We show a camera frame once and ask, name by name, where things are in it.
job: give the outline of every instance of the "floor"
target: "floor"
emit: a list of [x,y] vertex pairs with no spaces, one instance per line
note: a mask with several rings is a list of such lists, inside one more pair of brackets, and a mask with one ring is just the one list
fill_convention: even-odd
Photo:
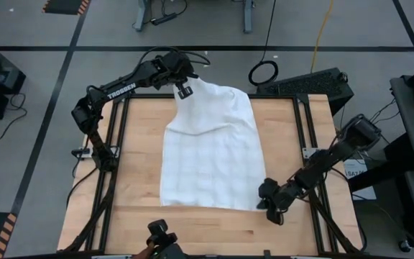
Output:
[[[252,93],[247,74],[261,58],[272,9],[272,0],[255,2],[253,33],[245,35],[242,4],[228,0],[188,0],[187,11],[177,19],[157,27],[148,24],[140,33],[131,27],[137,1],[91,0],[86,15],[77,17],[43,14],[45,1],[0,0],[0,51],[27,75],[22,92],[28,110],[0,141],[0,212],[19,215],[6,257],[53,253],[57,248],[73,182],[75,159],[70,151],[83,139],[70,110],[85,86],[129,73],[144,50],[141,46],[177,45],[191,46],[211,59],[211,66],[195,68],[204,80]],[[266,59],[278,63],[279,78],[309,72],[328,3],[277,1]],[[155,17],[160,17],[160,7],[155,1]],[[167,12],[181,8],[181,0],[167,4]],[[332,67],[348,74],[355,93],[343,122],[358,113],[370,117],[389,103],[389,80],[414,73],[414,0],[335,0],[316,71]],[[263,68],[259,76],[269,73]],[[381,118],[396,112],[392,106]],[[6,113],[0,134],[17,115]],[[339,125],[341,115],[334,120]],[[379,126],[389,141],[405,131],[400,117]],[[384,146],[378,144],[372,155],[380,155]],[[378,202],[389,205],[388,211],[399,219],[400,208],[390,206],[396,204],[396,195],[388,184],[375,186]],[[367,233],[368,252],[414,258],[414,250],[398,250],[403,234],[374,207],[359,202],[356,210]],[[378,227],[378,221],[384,224]]]

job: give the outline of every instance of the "black keyboard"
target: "black keyboard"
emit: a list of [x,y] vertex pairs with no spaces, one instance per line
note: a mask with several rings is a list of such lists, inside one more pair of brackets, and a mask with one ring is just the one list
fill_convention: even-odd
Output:
[[341,94],[340,80],[332,73],[317,73],[272,83],[263,89],[264,94]]

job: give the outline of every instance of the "white towel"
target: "white towel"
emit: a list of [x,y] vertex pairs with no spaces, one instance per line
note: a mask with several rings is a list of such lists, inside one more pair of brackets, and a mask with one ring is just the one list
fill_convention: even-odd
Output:
[[190,78],[165,129],[160,198],[163,206],[256,210],[265,162],[249,97]]

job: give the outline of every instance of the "wooden table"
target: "wooden table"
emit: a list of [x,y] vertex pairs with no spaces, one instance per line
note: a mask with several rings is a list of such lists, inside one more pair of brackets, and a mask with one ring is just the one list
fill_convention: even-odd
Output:
[[[293,103],[288,99],[252,99],[267,176],[280,183],[302,166]],[[114,139],[117,138],[121,107]],[[334,123],[326,96],[310,96],[319,147],[328,147],[335,136]],[[106,136],[111,105],[103,109],[100,121]],[[306,126],[303,106],[300,106]],[[142,250],[150,233],[147,224],[165,219],[169,232],[175,232],[183,251],[192,255],[316,255],[313,223],[307,203],[295,200],[278,226],[264,212],[240,212],[188,206],[160,206],[162,141],[166,125],[176,113],[173,99],[131,99],[126,134],[121,152],[114,205],[109,225],[107,254],[135,254]],[[308,131],[305,139],[309,145]],[[81,162],[78,179],[94,168],[92,160]],[[340,171],[343,165],[336,166]],[[88,221],[98,174],[84,181],[73,193],[66,211],[58,248],[68,246]],[[340,176],[330,173],[326,180],[333,219],[354,246],[362,246],[349,187]],[[325,224],[325,249],[329,250]],[[101,222],[97,224],[93,247],[98,247]]]

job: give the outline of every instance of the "yellow cable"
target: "yellow cable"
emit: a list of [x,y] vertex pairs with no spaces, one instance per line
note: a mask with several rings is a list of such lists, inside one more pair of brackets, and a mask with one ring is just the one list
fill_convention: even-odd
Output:
[[323,28],[325,27],[325,23],[327,23],[327,20],[328,20],[328,17],[330,16],[331,8],[333,7],[333,5],[334,5],[334,0],[330,0],[330,7],[328,8],[327,13],[325,14],[325,18],[323,19],[321,29],[319,30],[319,35],[317,35],[316,46],[314,47],[313,62],[310,65],[311,73],[313,72],[314,65],[316,64],[316,55],[317,55],[317,48],[319,47],[319,40],[321,39]]

